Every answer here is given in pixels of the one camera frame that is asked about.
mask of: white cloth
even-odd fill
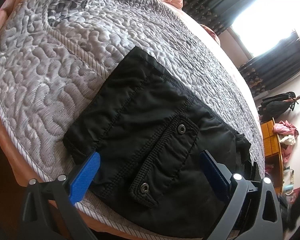
[[[296,139],[292,134],[289,134],[282,139],[279,140],[281,143],[284,143],[286,145],[295,145],[296,144]]]

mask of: stitched seam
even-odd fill
[[[204,104],[199,98],[196,97],[196,95],[195,95],[194,99],[196,100],[197,103],[199,103],[201,106],[203,106],[205,109],[207,109],[210,114],[212,114],[221,123],[223,123],[234,134],[235,137],[237,137],[237,134],[238,134],[237,131],[235,129],[233,129],[229,124],[227,124],[224,120],[222,120],[222,118],[215,111],[213,111],[209,106]]]
[[[126,57],[124,57],[124,59],[119,62],[119,64],[117,65],[117,67],[112,71],[111,75],[116,75],[117,76],[117,72],[119,70],[119,68],[121,67],[121,65],[123,64],[126,64]],[[139,86],[142,86],[143,85],[143,82],[146,81],[146,79],[148,79],[148,77],[152,74],[153,72],[153,66],[150,65],[152,67],[152,69],[150,70],[150,72],[145,76],[145,78],[143,79],[143,81],[141,81],[141,84],[136,86],[135,88],[132,88],[132,90],[136,90]],[[96,94],[96,96],[93,98],[93,100],[90,102],[90,104],[84,109],[84,111],[82,112],[81,115],[85,114],[86,112],[89,112],[97,103],[97,100],[101,97],[101,94],[103,93],[103,90],[105,89],[105,86],[110,82],[110,78],[107,78],[104,83],[102,84],[102,87],[100,88],[99,92]],[[74,125],[77,124],[78,122],[80,122],[81,119],[80,117],[77,118],[75,121],[74,121]]]
[[[187,95],[191,94],[190,91],[188,89],[185,89],[182,85],[180,85],[177,81],[175,81],[173,78],[167,76],[167,74],[161,72],[160,69],[158,69],[155,64],[149,62],[145,57],[143,57],[143,55],[137,55],[138,57],[140,57],[142,60],[144,60],[145,62],[147,62],[148,64],[150,64],[152,67],[154,67],[157,71],[159,71],[160,73],[162,73],[163,75],[163,79],[170,82],[171,85],[175,86],[176,88],[178,88],[179,90],[181,90],[181,92],[186,93]],[[155,60],[155,63],[157,63],[158,65],[162,66],[155,58],[153,58]]]
[[[196,133],[196,138],[194,139],[190,150],[188,151],[187,155],[185,156],[185,159],[183,160],[183,163],[181,164],[181,166],[179,167],[179,169],[177,169],[177,171],[172,175],[170,182],[164,187],[164,189],[162,190],[162,193],[156,198],[154,199],[154,202],[148,200],[148,199],[144,199],[142,197],[142,195],[138,192],[138,186],[140,184],[140,182],[142,180],[144,180],[145,176],[149,173],[150,168],[151,168],[151,164],[153,163],[154,159],[158,156],[159,152],[162,150],[164,144],[167,142],[167,140],[169,139],[169,137],[171,136],[171,131],[176,128],[176,125],[178,124],[179,121],[184,121],[187,124],[189,124],[191,126],[192,129],[194,129],[194,132]],[[133,188],[133,193],[134,196],[140,200],[140,202],[146,202],[146,203],[151,203],[151,204],[157,204],[158,203],[158,199],[166,192],[166,190],[168,189],[168,187],[170,186],[172,180],[175,178],[176,174],[180,171],[180,169],[183,167],[183,165],[185,164],[185,161],[189,155],[189,153],[191,152],[194,142],[196,141],[197,137],[198,137],[198,132],[199,132],[199,128],[187,117],[183,117],[181,116],[179,119],[174,120],[174,124],[171,124],[169,131],[167,131],[167,133],[165,133],[161,138],[160,138],[160,142],[158,142],[157,145],[159,145],[155,150],[153,150],[150,154],[149,157],[145,160],[145,163],[142,165],[141,169],[140,169],[140,174],[137,175],[135,181],[133,182],[133,185],[131,186]]]
[[[83,154],[81,151],[78,150],[78,148],[67,138],[67,137],[64,137],[64,139],[67,141],[67,143],[70,145],[70,147],[72,149],[75,149],[78,153],[80,153],[83,157],[86,157],[85,154]]]
[[[103,134],[98,139],[98,142],[97,142],[97,144],[95,146],[95,150],[98,148],[100,141],[103,140],[104,136],[106,136],[108,134],[109,130],[113,127],[114,123],[121,116],[122,112],[125,110],[125,108],[127,107],[127,105],[134,99],[134,97],[136,96],[136,93],[139,92],[139,91],[141,91],[142,89],[144,89],[145,83],[147,83],[148,81],[149,81],[149,76],[146,76],[146,79],[144,79],[141,82],[141,84],[135,88],[135,90],[130,95],[130,97],[126,100],[126,102],[123,104],[123,106],[118,110],[118,112],[117,112],[116,116],[114,117],[113,121],[110,123],[110,125],[108,126],[108,128],[103,132]]]
[[[183,106],[181,106],[181,108],[176,111],[176,113],[174,114],[174,116],[172,117],[175,118],[175,116],[177,116],[179,113],[184,112],[192,103],[193,98],[188,98],[188,100],[183,104]],[[167,126],[169,125],[171,121],[167,120],[165,122],[165,124],[156,132],[154,133],[154,135],[152,135],[152,137],[147,141],[147,143],[132,157],[131,161],[125,165],[114,177],[114,179],[111,181],[110,185],[107,186],[99,195],[103,198],[108,197],[108,195],[112,192],[112,190],[114,189],[114,187],[119,183],[119,181],[123,178],[123,175],[125,173],[127,173],[128,170],[131,170],[133,168],[133,166],[135,164],[137,164],[137,162],[140,160],[140,158],[142,158],[144,156],[144,154],[149,151],[149,146],[152,145],[154,139],[156,137],[160,137],[160,135],[162,134],[162,132],[167,128]]]

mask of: mattress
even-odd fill
[[[221,48],[190,19],[156,0],[23,0],[16,7],[0,32],[0,122],[43,181],[73,168],[63,135],[134,46],[245,134],[263,177],[250,91]],[[125,220],[90,192],[76,207],[130,235],[171,239]]]

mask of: jacket pocket flap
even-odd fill
[[[130,186],[129,192],[135,201],[148,207],[157,205],[185,163],[198,131],[183,114],[172,120]]]

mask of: clothing pile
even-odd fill
[[[290,158],[293,146],[296,144],[296,139],[299,135],[299,132],[297,128],[288,121],[280,121],[279,123],[274,124],[273,131],[285,135],[280,139],[280,143],[282,145],[282,161],[285,165]]]

